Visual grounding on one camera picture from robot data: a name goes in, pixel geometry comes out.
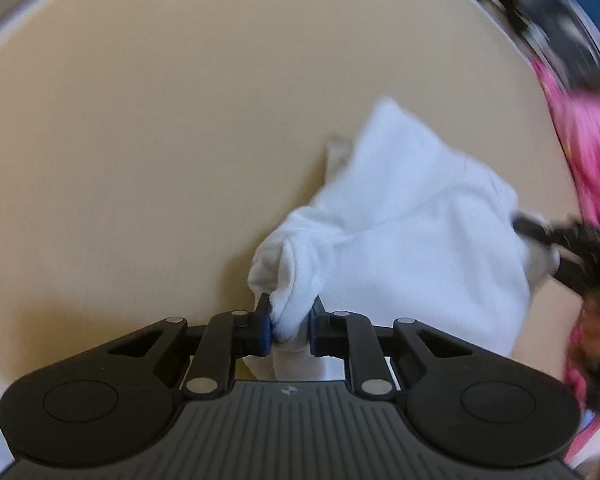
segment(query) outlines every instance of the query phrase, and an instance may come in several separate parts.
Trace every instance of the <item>pink clothing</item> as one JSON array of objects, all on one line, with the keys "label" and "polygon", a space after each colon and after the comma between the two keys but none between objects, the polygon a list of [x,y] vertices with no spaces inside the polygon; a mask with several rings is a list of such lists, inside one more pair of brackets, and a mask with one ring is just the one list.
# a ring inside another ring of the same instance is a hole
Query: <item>pink clothing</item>
[{"label": "pink clothing", "polygon": [[[571,168],[582,218],[600,226],[600,98],[586,92],[563,92],[550,68],[539,60],[532,60],[531,63],[542,85],[555,131]],[[578,346],[581,338],[579,327],[574,327],[570,344]],[[584,409],[587,383],[568,359],[564,380]],[[597,417],[576,437],[566,458],[569,459],[581,449],[599,427],[600,417]]]}]

